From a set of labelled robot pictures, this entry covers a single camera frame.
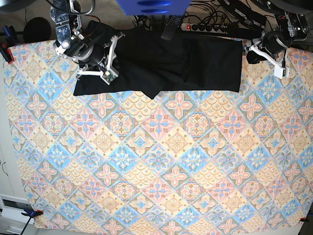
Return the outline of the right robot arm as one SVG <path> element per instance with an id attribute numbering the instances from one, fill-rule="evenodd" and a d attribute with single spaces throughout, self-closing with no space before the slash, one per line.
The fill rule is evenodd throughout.
<path id="1" fill-rule="evenodd" d="M 81 11 L 76 0 L 48 0 L 47 3 L 51 6 L 50 17 L 56 24 L 55 51 L 79 65 L 76 78 L 98 76 L 108 85 L 113 82 L 119 76 L 115 49 L 125 34 L 114 32 L 110 39 L 102 43 L 106 35 L 104 32 L 96 29 L 87 33 L 83 30 L 81 17 L 91 15 L 95 9 L 94 0 L 86 12 Z"/>

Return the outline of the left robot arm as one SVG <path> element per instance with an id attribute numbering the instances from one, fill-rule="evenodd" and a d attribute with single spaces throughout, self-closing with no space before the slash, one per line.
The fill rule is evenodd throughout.
<path id="1" fill-rule="evenodd" d="M 263 11 L 274 15 L 277 29 L 263 31 L 261 37 L 253 39 L 245 47 L 249 64 L 268 61 L 274 65 L 274 76 L 287 77 L 290 68 L 286 66 L 287 50 L 293 42 L 303 41 L 309 33 L 305 13 L 313 10 L 313 4 L 304 0 L 254 0 Z"/>

